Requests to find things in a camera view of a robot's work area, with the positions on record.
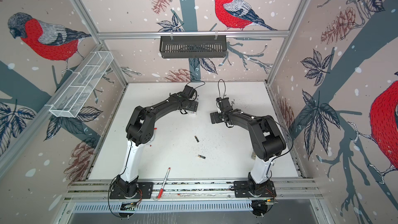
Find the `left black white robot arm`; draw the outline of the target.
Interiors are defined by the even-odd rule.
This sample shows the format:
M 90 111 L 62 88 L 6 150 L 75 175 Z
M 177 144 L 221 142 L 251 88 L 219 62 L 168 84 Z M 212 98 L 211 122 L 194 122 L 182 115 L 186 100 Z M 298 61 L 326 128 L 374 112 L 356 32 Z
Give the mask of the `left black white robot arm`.
M 180 111 L 186 115 L 188 112 L 196 112 L 198 102 L 197 90 L 185 85 L 180 92 L 170 94 L 160 103 L 152 106 L 138 106 L 134 109 L 129 122 L 126 125 L 127 150 L 121 172 L 112 180 L 110 185 L 111 199 L 133 199 L 140 196 L 144 199 L 144 186 L 138 183 L 138 166 L 141 161 L 144 147 L 154 135 L 155 123 L 165 115 Z

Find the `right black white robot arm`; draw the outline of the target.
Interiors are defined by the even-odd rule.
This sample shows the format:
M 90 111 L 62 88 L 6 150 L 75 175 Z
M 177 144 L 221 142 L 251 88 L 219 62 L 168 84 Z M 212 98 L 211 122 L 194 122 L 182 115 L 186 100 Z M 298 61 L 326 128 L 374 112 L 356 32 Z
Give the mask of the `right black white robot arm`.
M 227 128 L 241 127 L 249 132 L 249 137 L 256 158 L 248 173 L 246 187 L 235 186 L 237 198 L 246 197 L 276 197 L 274 184 L 271 181 L 271 167 L 286 149 L 286 141 L 281 134 L 276 121 L 270 115 L 253 116 L 240 109 L 233 109 L 229 98 L 216 98 L 217 112 L 210 113 L 212 124 L 225 123 Z

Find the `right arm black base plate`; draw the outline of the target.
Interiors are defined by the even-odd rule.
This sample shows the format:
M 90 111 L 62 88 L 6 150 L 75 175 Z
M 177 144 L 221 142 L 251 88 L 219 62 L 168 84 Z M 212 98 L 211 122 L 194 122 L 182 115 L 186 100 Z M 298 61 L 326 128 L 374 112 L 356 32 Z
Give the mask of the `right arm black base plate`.
M 236 198 L 275 198 L 277 196 L 274 182 L 267 180 L 261 184 L 254 181 L 235 181 L 232 188 Z

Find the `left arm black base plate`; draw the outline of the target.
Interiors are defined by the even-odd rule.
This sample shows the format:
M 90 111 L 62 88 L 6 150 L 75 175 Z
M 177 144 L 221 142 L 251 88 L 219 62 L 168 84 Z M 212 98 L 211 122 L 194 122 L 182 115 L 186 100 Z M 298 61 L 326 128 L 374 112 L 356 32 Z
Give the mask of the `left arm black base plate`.
M 153 191 L 153 182 L 131 182 L 126 183 L 119 180 L 112 183 L 110 196 L 112 200 L 124 199 L 150 199 Z

